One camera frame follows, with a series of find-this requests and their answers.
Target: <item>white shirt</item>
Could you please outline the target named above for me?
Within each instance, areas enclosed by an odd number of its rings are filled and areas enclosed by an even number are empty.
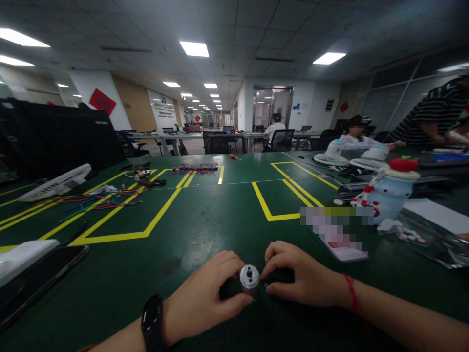
[[[363,142],[359,142],[358,139],[355,139],[348,134],[342,135],[339,139],[343,142],[342,150],[370,149],[376,147],[377,145],[383,144],[368,137],[362,137]]]
[[[267,134],[267,138],[269,139],[269,143],[272,143],[272,137],[274,136],[274,132],[276,130],[286,130],[287,128],[285,127],[284,124],[281,122],[274,123],[273,125],[270,125],[267,127],[265,133]]]

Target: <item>white paper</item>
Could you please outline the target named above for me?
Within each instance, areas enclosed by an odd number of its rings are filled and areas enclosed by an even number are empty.
[[[439,205],[427,198],[410,199],[404,208],[420,215],[453,234],[469,232],[469,217]]]

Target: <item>red string bracelet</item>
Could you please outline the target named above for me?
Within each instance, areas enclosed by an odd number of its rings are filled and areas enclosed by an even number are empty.
[[[362,316],[362,319],[363,319],[363,323],[366,327],[366,330],[371,333],[371,330],[370,330],[370,327],[368,326],[368,323],[365,319],[365,314],[363,313],[363,309],[362,309],[362,306],[360,304],[360,301],[358,300],[358,297],[357,297],[357,294],[355,293],[355,289],[353,288],[353,277],[351,277],[350,275],[347,275],[345,273],[342,273],[345,278],[347,279],[347,282],[348,282],[348,288],[350,290],[350,293],[352,294],[352,312],[355,313],[356,310],[357,310],[357,307],[359,309],[359,313],[360,315]]]

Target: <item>ceiling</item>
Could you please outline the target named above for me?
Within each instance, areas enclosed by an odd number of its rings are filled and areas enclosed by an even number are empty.
[[[344,82],[462,44],[468,21],[464,0],[0,0],[1,27],[51,48],[0,45],[2,54],[36,65],[22,69],[71,87],[67,70],[110,70],[175,99],[191,93],[213,111],[210,94],[229,110],[244,77]],[[210,57],[187,56],[179,41],[206,43]],[[347,56],[312,65],[327,51]]]

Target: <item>metal cylinder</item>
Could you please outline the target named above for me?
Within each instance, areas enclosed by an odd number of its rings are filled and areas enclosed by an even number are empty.
[[[239,274],[239,280],[243,286],[244,293],[247,293],[253,297],[257,296],[260,275],[255,266],[246,265],[244,268],[242,268],[241,273]]]

